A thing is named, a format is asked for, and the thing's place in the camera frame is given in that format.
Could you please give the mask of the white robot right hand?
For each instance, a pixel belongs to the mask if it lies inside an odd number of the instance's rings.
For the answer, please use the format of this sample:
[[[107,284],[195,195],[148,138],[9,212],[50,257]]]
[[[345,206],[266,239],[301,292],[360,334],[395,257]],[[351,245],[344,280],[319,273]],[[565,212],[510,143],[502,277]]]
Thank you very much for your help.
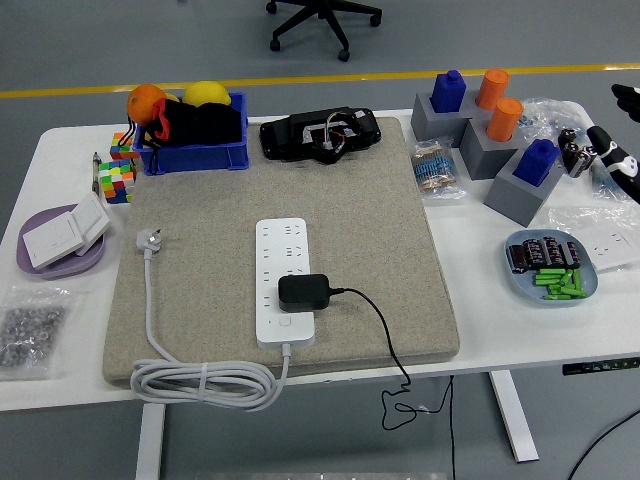
[[[639,88],[613,84],[611,91],[617,106],[629,118],[639,122]],[[621,148],[600,126],[590,126],[587,136],[602,163],[616,184],[636,203],[639,202],[639,165],[635,157]]]

